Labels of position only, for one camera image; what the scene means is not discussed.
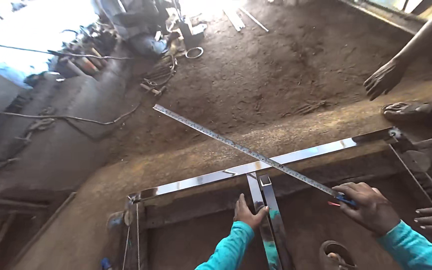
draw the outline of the person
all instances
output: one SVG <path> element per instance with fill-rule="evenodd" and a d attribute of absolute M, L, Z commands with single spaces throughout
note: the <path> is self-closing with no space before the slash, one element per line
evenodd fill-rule
<path fill-rule="evenodd" d="M 178 32 L 170 33 L 166 27 L 166 8 L 170 6 L 165 0 L 93 0 L 96 14 L 107 18 L 132 49 L 152 58 L 166 53 L 171 41 L 179 37 Z M 155 40 L 157 31 L 168 35 Z"/>
<path fill-rule="evenodd" d="M 335 186 L 333 189 L 343 192 L 356 202 L 357 207 L 341 202 L 341 211 L 373 232 L 377 237 L 376 241 L 402 269 L 432 270 L 432 243 L 402 221 L 389 200 L 378 189 L 364 182 L 349 182 Z M 196 267 L 196 270 L 236 270 L 255 235 L 254 230 L 268 212 L 266 206 L 253 215 L 246 205 L 244 195 L 241 194 L 236 202 L 234 222 L 229 236 L 217 244 L 213 255 L 208 261 Z M 432 230 L 432 208 L 418 209 L 417 213 L 422 217 L 416 218 L 415 221 L 422 224 L 425 229 Z M 335 241 L 326 241 L 321 245 L 320 261 L 324 270 L 357 268 L 350 253 Z"/>
<path fill-rule="evenodd" d="M 432 19 L 426 22 L 414 37 L 389 62 L 381 66 L 365 82 L 364 87 L 372 101 L 391 91 L 403 77 L 409 64 L 432 44 Z M 432 101 L 428 103 L 397 102 L 381 108 L 390 121 L 432 123 Z"/>

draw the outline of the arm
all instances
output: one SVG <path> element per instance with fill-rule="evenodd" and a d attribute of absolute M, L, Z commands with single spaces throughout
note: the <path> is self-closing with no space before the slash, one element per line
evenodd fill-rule
<path fill-rule="evenodd" d="M 369 100 L 372 101 L 382 93 L 387 94 L 391 91 L 401 81 L 411 61 L 431 44 L 432 19 L 423 25 L 398 54 L 364 82 Z"/>
<path fill-rule="evenodd" d="M 209 260 L 201 263 L 195 270 L 236 270 L 243 260 L 249 242 L 255 236 L 255 228 L 268 212 L 269 208 L 266 206 L 253 215 L 244 200 L 244 195 L 240 194 L 234 208 L 231 232 L 217 244 Z"/>
<path fill-rule="evenodd" d="M 432 269 L 432 243 L 403 221 L 378 242 L 403 269 Z"/>
<path fill-rule="evenodd" d="M 378 242 L 405 270 L 432 269 L 432 243 L 406 225 L 378 189 L 364 182 L 333 187 L 356 202 L 351 208 L 341 202 L 341 210 L 351 219 L 380 236 Z"/>
<path fill-rule="evenodd" d="M 209 260 L 201 263 L 196 270 L 236 270 L 254 236 L 248 224 L 235 221 L 229 235 L 217 244 Z"/>
<path fill-rule="evenodd" d="M 432 44 L 432 19 L 426 22 L 414 37 L 396 54 L 393 59 L 411 62 L 425 47 Z"/>

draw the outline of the metal ring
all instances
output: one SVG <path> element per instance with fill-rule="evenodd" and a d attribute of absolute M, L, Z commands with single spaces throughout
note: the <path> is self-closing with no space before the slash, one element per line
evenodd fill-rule
<path fill-rule="evenodd" d="M 196 56 L 189 57 L 189 56 L 188 56 L 188 52 L 191 52 L 192 50 L 200 50 L 201 52 L 200 52 L 198 55 L 196 55 Z M 201 48 L 201 47 L 194 47 L 194 48 L 190 48 L 190 49 L 186 52 L 186 58 L 189 58 L 189 59 L 198 58 L 198 57 L 200 57 L 200 56 L 203 54 L 203 52 L 204 52 L 204 50 L 203 50 L 203 48 Z"/>

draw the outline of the tape measure blade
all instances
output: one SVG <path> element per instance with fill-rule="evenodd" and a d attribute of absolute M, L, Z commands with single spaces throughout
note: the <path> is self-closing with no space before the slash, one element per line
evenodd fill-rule
<path fill-rule="evenodd" d="M 193 122 L 189 119 L 186 119 L 183 116 L 176 114 L 176 113 L 172 112 L 171 110 L 169 110 L 169 109 L 167 109 L 167 108 L 165 108 L 159 104 L 154 105 L 153 109 L 173 118 L 174 120 L 177 120 L 177 121 L 193 128 L 193 129 L 195 129 L 195 130 L 197 130 L 197 131 L 199 131 L 199 132 L 201 132 L 201 133 L 203 133 L 203 134 L 205 134 L 205 135 L 207 135 L 213 139 L 216 139 L 222 143 L 225 143 L 234 149 L 237 149 L 237 150 L 239 150 L 239 151 L 241 151 L 241 152 L 243 152 L 249 156 L 252 156 L 253 158 L 255 158 L 255 159 L 257 159 L 263 163 L 266 163 L 266 164 L 284 172 L 285 174 L 291 175 L 294 178 L 296 178 L 300 181 L 303 181 L 303 182 L 309 184 L 310 186 L 315 187 L 315 188 L 317 188 L 317 189 L 319 189 L 319 190 L 321 190 L 321 191 L 323 191 L 329 195 L 332 195 L 334 197 L 336 197 L 338 195 L 337 191 L 335 191 L 335 190 L 333 190 L 333 189 L 331 189 L 331 188 L 329 188 L 323 184 L 320 184 L 320 183 L 316 182 L 315 180 L 312 180 L 312 179 L 300 174 L 299 172 L 296 172 L 296 171 L 294 171 L 294 170 L 292 170 L 292 169 L 290 169 L 290 168 L 288 168 L 288 167 L 286 167 L 286 166 L 284 166 L 284 165 L 282 165 L 282 164 L 280 164 L 280 163 L 278 163 L 278 162 L 276 162 L 276 161 L 274 161 L 274 160 L 272 160 L 266 156 L 258 154 L 255 151 L 253 151 L 247 147 L 244 147 L 243 145 L 237 144 L 237 143 L 233 142 L 232 140 L 227 139 L 227 138 L 219 135 L 218 133 L 215 133 L 215 132 L 207 129 L 204 126 L 196 124 L 195 122 Z"/>

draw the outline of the welding cable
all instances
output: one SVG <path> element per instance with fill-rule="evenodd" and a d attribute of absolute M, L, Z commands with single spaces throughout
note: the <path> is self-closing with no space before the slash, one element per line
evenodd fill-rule
<path fill-rule="evenodd" d="M 138 105 L 136 105 L 136 107 L 134 107 L 129 112 L 122 114 L 118 118 L 116 118 L 115 120 L 112 120 L 109 122 L 100 122 L 100 121 L 96 121 L 96 120 L 89 120 L 89 119 L 85 119 L 85 118 L 79 118 L 79 117 L 75 117 L 75 116 L 65 116 L 65 115 L 26 115 L 26 114 L 19 114 L 19 113 L 13 113 L 13 112 L 5 112 L 5 111 L 0 111 L 0 114 L 10 115 L 10 116 L 19 116 L 19 117 L 24 117 L 24 118 L 33 118 L 33 119 L 54 118 L 54 119 L 62 119 L 62 120 L 67 120 L 67 121 L 69 119 L 73 119 L 73 120 L 85 121 L 85 122 L 90 122 L 90 123 L 95 123 L 98 125 L 104 125 L 105 126 L 105 125 L 115 124 L 116 122 L 123 119 L 124 117 L 134 113 L 140 105 L 141 105 L 141 102 L 139 102 Z"/>
<path fill-rule="evenodd" d="M 29 51 L 29 52 L 41 52 L 41 53 L 47 53 L 47 54 L 52 54 L 52 55 L 56 55 L 56 56 L 92 57 L 92 58 L 96 58 L 96 59 L 115 59 L 115 60 L 134 59 L 134 57 L 112 57 L 112 56 L 96 56 L 96 55 L 92 55 L 92 54 L 74 54 L 74 53 L 70 53 L 70 52 L 53 51 L 50 49 L 47 51 L 43 51 L 43 50 L 37 50 L 37 49 L 20 48 L 20 47 L 5 46 L 5 45 L 0 45 L 0 47 L 22 50 L 22 51 Z"/>

